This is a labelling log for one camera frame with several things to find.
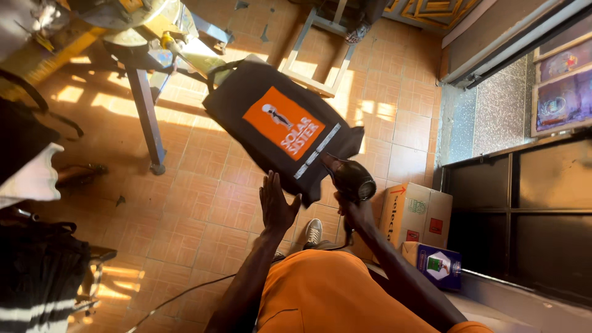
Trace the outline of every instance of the hand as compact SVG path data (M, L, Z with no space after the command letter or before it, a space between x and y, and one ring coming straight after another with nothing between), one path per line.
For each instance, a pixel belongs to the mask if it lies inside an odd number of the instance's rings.
M279 174L269 170L269 174L263 178L263 187L259 187L259 198L263 209L265 230L281 234L283 237L294 224L300 209L302 194L297 195L292 204L288 205L279 184Z
M358 204L349 201L335 192L335 199L339 202L339 213L345 216L345 222L356 231L369 230L376 228L374 215L372 214L372 203L370 201L360 201Z

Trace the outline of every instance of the cardboard box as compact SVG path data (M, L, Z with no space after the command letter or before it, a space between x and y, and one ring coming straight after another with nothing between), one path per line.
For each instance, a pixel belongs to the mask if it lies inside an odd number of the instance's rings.
M413 183L387 189L380 230L399 248L403 242L446 248L452 196Z
M403 242L403 257L436 287L461 289L461 254L418 242Z

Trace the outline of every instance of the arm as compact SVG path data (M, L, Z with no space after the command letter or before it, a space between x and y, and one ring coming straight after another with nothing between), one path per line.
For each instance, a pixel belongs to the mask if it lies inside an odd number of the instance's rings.
M380 262L389 281L396 286L397 301L440 332L447 332L466 318L420 271L411 266L380 234L370 202L354 204L336 193L342 214Z
M284 234L294 223L301 196L297 196L292 205L288 205L279 183L279 175L270 171L263 178L259 198L265 230L230 283L205 332L253 331L269 267Z

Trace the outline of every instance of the red arrow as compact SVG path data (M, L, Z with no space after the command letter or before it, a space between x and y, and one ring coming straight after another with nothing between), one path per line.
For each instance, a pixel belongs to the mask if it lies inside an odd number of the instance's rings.
M391 192L391 194L393 194L393 193L397 193L397 192L401 192L401 194L403 194L403 193L405 193L405 188L403 187L403 189L402 189L402 190L393 191L393 192Z

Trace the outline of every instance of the orange printed square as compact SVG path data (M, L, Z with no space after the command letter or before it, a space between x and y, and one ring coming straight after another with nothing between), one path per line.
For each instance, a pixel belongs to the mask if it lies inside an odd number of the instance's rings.
M254 128L295 161L317 139L325 125L275 87L243 115Z

